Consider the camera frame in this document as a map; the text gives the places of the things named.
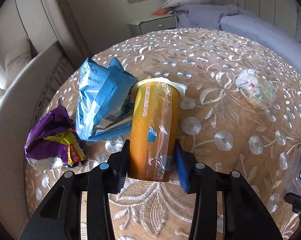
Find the bed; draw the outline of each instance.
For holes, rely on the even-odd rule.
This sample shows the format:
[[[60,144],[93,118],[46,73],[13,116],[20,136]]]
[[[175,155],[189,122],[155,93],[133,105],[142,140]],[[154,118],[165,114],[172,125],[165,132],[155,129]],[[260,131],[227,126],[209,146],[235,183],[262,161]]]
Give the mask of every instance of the bed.
[[[249,38],[301,74],[301,7],[296,0],[213,1],[214,5],[175,7],[178,27],[217,29]]]

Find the orange object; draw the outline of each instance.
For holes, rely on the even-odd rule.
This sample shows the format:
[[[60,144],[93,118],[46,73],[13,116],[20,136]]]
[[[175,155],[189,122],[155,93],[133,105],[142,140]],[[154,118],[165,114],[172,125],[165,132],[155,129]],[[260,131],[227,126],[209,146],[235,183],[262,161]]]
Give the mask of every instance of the orange object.
[[[169,181],[177,131],[177,111],[186,87],[166,78],[136,84],[128,177]]]
[[[157,11],[153,12],[151,15],[157,15],[157,16],[162,16],[166,13],[171,12],[171,8],[163,8],[163,9],[158,9]]]

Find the crumpled wrapper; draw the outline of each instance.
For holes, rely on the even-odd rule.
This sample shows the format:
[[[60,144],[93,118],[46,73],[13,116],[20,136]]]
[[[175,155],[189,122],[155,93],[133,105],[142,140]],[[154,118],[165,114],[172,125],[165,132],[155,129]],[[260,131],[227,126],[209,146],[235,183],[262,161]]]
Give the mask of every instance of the crumpled wrapper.
[[[77,142],[74,122],[65,107],[58,104],[30,130],[25,155],[38,171],[81,166],[85,154]]]
[[[81,140],[100,141],[132,129],[131,89],[138,81],[114,57],[107,67],[87,58],[80,68],[76,133]]]
[[[244,69],[236,79],[235,85],[256,108],[267,109],[276,99],[276,87],[267,79],[258,76],[254,69]]]

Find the embroidered tablecloth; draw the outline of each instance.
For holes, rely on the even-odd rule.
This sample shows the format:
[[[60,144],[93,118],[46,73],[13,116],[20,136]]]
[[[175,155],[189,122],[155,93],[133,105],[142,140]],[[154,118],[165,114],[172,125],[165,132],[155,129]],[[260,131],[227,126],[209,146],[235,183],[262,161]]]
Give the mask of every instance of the embroidered tablecloth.
[[[159,31],[129,39],[93,57],[107,66],[117,57],[139,80],[165,77],[186,85],[180,103],[177,135],[184,150],[216,171],[240,171],[261,198],[287,239],[298,225],[297,214],[284,202],[282,183],[289,159],[301,145],[301,76],[285,60],[260,44],[231,33],[205,29]],[[243,69],[254,68],[277,88],[268,110],[253,108],[235,86]],[[76,71],[59,89],[45,114],[63,104],[74,120],[78,101]],[[81,142],[90,160],[74,169],[86,172],[121,149],[128,135],[97,143]],[[30,212],[34,212],[67,169],[26,170]],[[87,239],[85,198],[82,239]],[[176,173],[169,183],[127,179],[118,195],[110,196],[116,239],[187,239],[195,195],[186,195]],[[223,230],[222,198],[218,194],[217,239]]]

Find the plastic wrap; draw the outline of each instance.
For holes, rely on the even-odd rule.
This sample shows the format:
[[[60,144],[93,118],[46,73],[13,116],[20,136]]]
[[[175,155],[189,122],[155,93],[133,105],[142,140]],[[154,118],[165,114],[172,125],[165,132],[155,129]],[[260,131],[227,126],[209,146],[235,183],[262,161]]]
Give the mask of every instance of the plastic wrap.
[[[80,68],[76,132],[82,140],[99,141],[129,133],[137,78],[113,58],[108,67],[86,59]]]
[[[169,181],[177,130],[177,111],[186,87],[165,78],[136,84],[128,176]]]
[[[75,127],[62,105],[48,112],[29,132],[25,155],[36,170],[81,165],[85,155],[74,135]]]
[[[256,108],[267,109],[276,99],[277,89],[270,81],[258,76],[254,69],[244,69],[236,79],[235,85]]]
[[[295,150],[290,159],[283,183],[286,185],[285,193],[292,192],[301,196],[301,147]]]

